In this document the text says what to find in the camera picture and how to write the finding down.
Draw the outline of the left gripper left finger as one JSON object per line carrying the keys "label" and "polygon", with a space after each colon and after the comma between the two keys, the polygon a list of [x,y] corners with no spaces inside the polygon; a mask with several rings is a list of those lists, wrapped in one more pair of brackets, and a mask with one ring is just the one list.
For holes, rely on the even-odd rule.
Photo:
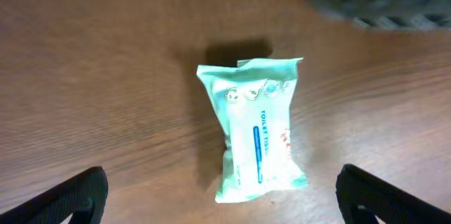
{"label": "left gripper left finger", "polygon": [[108,196],[104,169],[94,166],[1,214],[2,223],[101,222]]}

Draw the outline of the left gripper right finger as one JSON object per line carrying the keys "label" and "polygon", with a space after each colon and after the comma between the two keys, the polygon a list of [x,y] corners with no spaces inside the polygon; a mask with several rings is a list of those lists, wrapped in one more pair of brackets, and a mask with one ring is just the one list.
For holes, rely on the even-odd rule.
{"label": "left gripper right finger", "polygon": [[336,197],[346,223],[449,223],[450,213],[353,164],[337,177]]}

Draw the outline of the teal wet wipes pack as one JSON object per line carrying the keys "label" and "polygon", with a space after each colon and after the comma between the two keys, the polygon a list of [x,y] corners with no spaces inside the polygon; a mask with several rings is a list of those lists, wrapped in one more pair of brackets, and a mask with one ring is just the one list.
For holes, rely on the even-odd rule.
{"label": "teal wet wipes pack", "polygon": [[197,77],[225,134],[217,203],[241,203],[307,185],[291,155],[290,104],[300,61],[254,58],[235,67],[198,67]]}

